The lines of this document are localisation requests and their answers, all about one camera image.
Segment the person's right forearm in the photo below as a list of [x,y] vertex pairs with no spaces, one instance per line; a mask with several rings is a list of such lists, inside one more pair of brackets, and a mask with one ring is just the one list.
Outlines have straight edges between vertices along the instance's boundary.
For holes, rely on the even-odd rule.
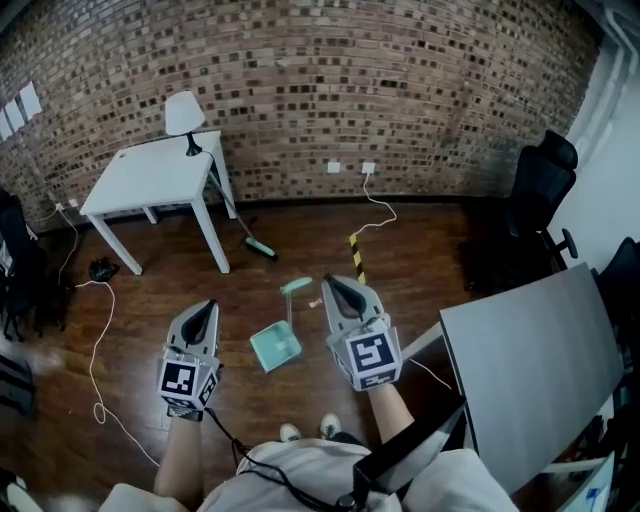
[[369,390],[368,397],[383,444],[414,423],[414,417],[393,384]]

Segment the green broom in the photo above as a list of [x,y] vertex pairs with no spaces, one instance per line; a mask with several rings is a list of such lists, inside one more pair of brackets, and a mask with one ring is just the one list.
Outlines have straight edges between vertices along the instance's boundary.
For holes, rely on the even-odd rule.
[[243,219],[241,218],[240,214],[237,212],[235,206],[232,204],[231,199],[224,192],[221,184],[216,179],[214,173],[211,170],[209,170],[208,171],[208,175],[209,175],[209,178],[211,179],[211,181],[213,182],[214,187],[217,189],[218,193],[223,198],[226,206],[231,209],[231,212],[233,213],[235,219],[238,221],[238,223],[240,224],[242,230],[244,231],[244,234],[245,234],[244,244],[245,244],[245,246],[250,251],[253,251],[255,253],[261,254],[262,256],[266,257],[267,259],[269,259],[271,261],[276,261],[278,259],[278,256],[277,256],[276,252],[272,248],[270,248],[269,246],[261,243],[260,241],[258,241],[254,237],[254,235],[250,231],[249,227],[243,221]]

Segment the black mesh office chair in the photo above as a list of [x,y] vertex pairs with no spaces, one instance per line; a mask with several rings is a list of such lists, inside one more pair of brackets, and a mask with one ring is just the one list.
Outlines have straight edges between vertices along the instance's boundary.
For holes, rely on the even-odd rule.
[[596,278],[617,339],[640,341],[640,242],[625,238],[607,267]]

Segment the crumpled black bag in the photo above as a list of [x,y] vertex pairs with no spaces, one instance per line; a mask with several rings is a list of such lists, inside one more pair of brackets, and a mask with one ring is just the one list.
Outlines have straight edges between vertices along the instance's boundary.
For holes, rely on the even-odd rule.
[[118,264],[111,262],[107,257],[93,260],[89,265],[89,277],[96,282],[109,282],[119,271]]

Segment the yellow black hazard tape strip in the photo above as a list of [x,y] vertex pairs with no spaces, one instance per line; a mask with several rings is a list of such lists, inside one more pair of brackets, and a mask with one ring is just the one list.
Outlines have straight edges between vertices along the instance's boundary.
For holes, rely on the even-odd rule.
[[352,233],[349,236],[349,244],[351,248],[351,253],[353,257],[354,267],[356,270],[357,281],[361,284],[366,283],[366,276],[364,272],[364,267],[362,263],[362,257],[358,246],[357,234]]

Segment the person's left forearm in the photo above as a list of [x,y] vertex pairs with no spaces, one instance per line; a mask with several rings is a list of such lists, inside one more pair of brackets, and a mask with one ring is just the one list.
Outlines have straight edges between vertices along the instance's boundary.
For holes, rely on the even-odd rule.
[[202,428],[200,422],[172,418],[168,443],[161,459],[153,492],[177,500],[188,510],[204,501]]

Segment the white board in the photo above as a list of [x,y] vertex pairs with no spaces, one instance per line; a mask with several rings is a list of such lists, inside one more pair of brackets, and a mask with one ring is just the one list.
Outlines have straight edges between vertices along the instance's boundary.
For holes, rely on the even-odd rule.
[[[615,453],[611,452],[566,503],[564,512],[605,512],[612,485],[614,462]],[[594,499],[587,498],[591,488],[600,490]]]

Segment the white table lamp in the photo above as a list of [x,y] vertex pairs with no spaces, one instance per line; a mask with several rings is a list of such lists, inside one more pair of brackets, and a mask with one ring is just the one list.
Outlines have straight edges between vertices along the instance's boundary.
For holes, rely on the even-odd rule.
[[168,97],[165,101],[165,132],[170,136],[185,136],[188,141],[186,155],[200,154],[203,149],[193,136],[205,122],[205,115],[195,95],[185,90]]

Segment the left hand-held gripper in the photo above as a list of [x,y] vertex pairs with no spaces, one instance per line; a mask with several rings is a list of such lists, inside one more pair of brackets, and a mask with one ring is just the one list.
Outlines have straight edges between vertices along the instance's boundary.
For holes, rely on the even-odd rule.
[[169,417],[202,421],[224,367],[213,357],[219,339],[219,320],[215,299],[196,303],[172,320],[167,335],[167,344],[171,346],[159,361],[157,383],[157,392],[167,405]]

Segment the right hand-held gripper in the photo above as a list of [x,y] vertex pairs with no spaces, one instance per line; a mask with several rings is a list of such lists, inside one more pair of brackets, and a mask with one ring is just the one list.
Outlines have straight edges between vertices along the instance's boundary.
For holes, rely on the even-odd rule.
[[375,319],[385,313],[377,293],[357,279],[326,274],[322,295],[332,333],[327,347],[351,387],[362,392],[396,382],[403,365],[397,330]]

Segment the black high-back office chair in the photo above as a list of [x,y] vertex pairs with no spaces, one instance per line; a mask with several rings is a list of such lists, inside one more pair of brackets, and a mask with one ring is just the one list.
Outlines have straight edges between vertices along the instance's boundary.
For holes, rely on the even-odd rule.
[[465,290],[500,293],[552,275],[564,249],[578,256],[567,231],[558,244],[548,232],[576,183],[577,166],[574,145],[552,130],[521,150],[510,195],[491,215],[488,230],[458,245]]

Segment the black armless office chair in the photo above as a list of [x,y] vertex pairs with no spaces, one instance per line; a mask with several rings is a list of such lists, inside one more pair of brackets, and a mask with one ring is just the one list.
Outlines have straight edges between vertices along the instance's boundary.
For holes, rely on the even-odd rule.
[[0,274],[0,316],[6,316],[4,337],[22,341],[18,322],[29,315],[39,336],[47,323],[65,330],[69,287],[49,269],[46,251],[30,237],[18,197],[2,189],[0,237],[11,257],[9,269]]

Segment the grey desk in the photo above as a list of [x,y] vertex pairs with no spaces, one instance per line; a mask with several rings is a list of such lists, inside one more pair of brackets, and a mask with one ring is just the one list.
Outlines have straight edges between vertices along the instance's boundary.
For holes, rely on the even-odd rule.
[[473,446],[508,493],[577,438],[623,376],[614,331],[586,264],[441,310],[438,322],[403,348],[403,359],[438,338],[466,398]]

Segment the green long-handled dustpan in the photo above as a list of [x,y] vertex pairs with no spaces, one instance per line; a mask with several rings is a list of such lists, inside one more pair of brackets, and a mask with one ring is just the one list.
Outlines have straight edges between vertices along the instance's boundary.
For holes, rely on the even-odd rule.
[[302,347],[293,330],[292,295],[312,282],[311,277],[302,277],[281,287],[286,319],[275,322],[250,337],[251,346],[265,373],[289,363],[301,354]]

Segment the white square table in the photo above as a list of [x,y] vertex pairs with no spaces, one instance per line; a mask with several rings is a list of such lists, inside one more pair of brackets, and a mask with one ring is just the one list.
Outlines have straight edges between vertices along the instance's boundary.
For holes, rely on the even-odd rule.
[[200,132],[194,135],[194,140],[203,148],[203,152],[193,157],[186,155],[187,139],[184,137],[171,137],[119,150],[80,209],[80,213],[89,219],[135,275],[142,274],[142,267],[106,224],[104,217],[141,209],[155,224],[157,218],[153,210],[169,205],[188,205],[192,208],[220,272],[230,272],[230,265],[204,199],[204,188],[211,168],[217,170],[218,182],[227,197],[232,197],[221,133]]

